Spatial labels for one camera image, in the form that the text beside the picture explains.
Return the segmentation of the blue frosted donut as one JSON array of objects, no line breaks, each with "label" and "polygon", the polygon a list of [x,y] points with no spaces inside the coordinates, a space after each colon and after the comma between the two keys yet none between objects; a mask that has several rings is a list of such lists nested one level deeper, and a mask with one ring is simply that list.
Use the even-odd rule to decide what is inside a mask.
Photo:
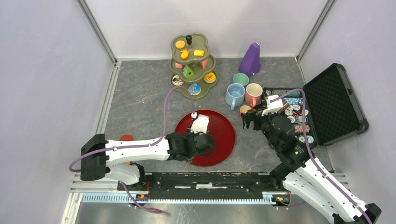
[{"label": "blue frosted donut", "polygon": [[197,96],[201,93],[201,87],[199,84],[193,83],[189,86],[188,91],[192,96]]}]

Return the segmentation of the pink strawberry cake slice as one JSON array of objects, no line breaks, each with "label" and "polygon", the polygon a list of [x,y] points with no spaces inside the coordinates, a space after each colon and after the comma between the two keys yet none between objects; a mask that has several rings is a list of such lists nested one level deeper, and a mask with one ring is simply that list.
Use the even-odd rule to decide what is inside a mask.
[{"label": "pink strawberry cake slice", "polygon": [[200,62],[200,65],[201,65],[202,69],[205,69],[205,68],[206,68],[207,62],[208,62],[207,59]]}]

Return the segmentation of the chocolate white tart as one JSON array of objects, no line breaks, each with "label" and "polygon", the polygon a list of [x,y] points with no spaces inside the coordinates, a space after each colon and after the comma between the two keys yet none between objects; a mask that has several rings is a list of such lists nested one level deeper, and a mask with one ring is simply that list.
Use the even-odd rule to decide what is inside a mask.
[{"label": "chocolate white tart", "polygon": [[179,75],[174,75],[174,76],[171,78],[171,83],[172,83],[174,86],[182,86],[182,85],[184,84],[184,81],[180,79]]}]

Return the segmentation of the green cake slice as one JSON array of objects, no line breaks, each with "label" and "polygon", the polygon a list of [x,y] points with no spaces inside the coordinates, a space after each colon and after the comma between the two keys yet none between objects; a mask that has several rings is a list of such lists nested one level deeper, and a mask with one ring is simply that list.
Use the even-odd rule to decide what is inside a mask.
[{"label": "green cake slice", "polygon": [[185,78],[190,78],[190,77],[194,76],[194,74],[195,74],[194,71],[192,70],[192,68],[189,65],[185,65],[183,67],[183,76]]}]

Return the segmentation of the square orange cracker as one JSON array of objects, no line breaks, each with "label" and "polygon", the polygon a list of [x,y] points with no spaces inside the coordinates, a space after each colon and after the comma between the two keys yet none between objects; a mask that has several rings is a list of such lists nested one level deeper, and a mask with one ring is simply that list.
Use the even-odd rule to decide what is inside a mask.
[{"label": "square orange cracker", "polygon": [[204,50],[194,50],[193,55],[196,57],[203,57],[205,55]]}]

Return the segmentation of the orange fish-shaped cookie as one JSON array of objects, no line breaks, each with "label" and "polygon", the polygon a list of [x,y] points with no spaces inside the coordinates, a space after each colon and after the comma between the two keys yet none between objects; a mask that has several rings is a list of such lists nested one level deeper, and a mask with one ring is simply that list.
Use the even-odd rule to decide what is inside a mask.
[{"label": "orange fish-shaped cookie", "polygon": [[187,58],[189,57],[189,54],[190,54],[189,50],[183,49],[183,50],[181,51],[180,57],[181,57],[183,60],[185,60],[185,59],[187,59]]}]

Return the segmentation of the round orange cookie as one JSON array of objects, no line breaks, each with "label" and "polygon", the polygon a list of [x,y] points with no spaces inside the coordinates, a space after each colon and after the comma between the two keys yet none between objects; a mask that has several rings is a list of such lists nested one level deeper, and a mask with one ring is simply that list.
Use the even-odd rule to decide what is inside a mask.
[{"label": "round orange cookie", "polygon": [[183,48],[185,48],[185,46],[186,46],[186,42],[183,40],[178,40],[175,42],[175,47],[177,49],[183,49]]}]

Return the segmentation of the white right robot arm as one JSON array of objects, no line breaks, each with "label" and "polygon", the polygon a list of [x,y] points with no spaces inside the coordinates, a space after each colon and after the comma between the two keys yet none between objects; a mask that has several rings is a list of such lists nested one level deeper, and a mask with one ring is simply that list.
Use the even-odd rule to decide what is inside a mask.
[{"label": "white right robot arm", "polygon": [[291,120],[277,113],[262,116],[254,109],[240,114],[244,128],[254,122],[262,131],[281,164],[270,172],[270,185],[302,198],[331,224],[374,224],[381,209],[365,203],[344,187],[320,162],[318,157],[295,137]]}]

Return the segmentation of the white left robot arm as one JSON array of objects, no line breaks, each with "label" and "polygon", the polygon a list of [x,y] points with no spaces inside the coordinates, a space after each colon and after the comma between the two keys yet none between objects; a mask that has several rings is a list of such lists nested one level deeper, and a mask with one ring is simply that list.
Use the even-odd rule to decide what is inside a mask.
[{"label": "white left robot arm", "polygon": [[81,148],[80,179],[109,178],[141,190],[147,184],[144,169],[139,164],[127,165],[128,161],[186,161],[197,155],[209,156],[214,149],[213,137],[203,132],[171,133],[133,142],[106,140],[104,134],[96,134]]}]

